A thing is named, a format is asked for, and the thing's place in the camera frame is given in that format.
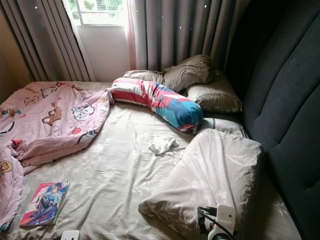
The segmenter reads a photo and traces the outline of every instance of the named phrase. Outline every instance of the black cable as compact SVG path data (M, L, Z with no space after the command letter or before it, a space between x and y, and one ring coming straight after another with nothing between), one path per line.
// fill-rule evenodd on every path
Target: black cable
M213 218L209 217L207 214L205 214L204 212L201 211L201 207L198 207L198 212L203 215L204 217L206 217L207 219L209 219L210 221L212 221L214 224L216 224L219 228L221 228L223 231L225 231L225 233L232 239L232 240L236 240L235 237L224 227L222 226L220 223L218 223L216 220L214 220Z

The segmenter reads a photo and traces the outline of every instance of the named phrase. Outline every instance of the cartoon print blanket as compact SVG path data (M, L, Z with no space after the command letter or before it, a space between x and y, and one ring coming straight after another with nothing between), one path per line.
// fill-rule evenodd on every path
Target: cartoon print blanket
M109 89L33 82L0 105L0 232L17 212L23 175L87 147L112 102Z

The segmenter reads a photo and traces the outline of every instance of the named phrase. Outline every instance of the curtain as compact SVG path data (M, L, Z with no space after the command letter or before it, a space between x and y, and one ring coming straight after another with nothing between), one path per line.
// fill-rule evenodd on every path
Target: curtain
M236 0L127 0L131 68L161 71L204 54L223 70Z
M95 80L62 0L0 2L35 81Z

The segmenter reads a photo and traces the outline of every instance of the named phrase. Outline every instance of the anime cover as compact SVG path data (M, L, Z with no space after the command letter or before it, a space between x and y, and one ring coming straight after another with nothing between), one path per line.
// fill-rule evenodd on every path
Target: anime cover
M55 224L68 187L68 181L40 184L25 211L20 226Z

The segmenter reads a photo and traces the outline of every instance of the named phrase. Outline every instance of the dark gray headboard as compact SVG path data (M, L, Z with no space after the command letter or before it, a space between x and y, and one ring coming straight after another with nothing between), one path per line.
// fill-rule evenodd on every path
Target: dark gray headboard
M303 239L320 239L320 0L252 0L226 74Z

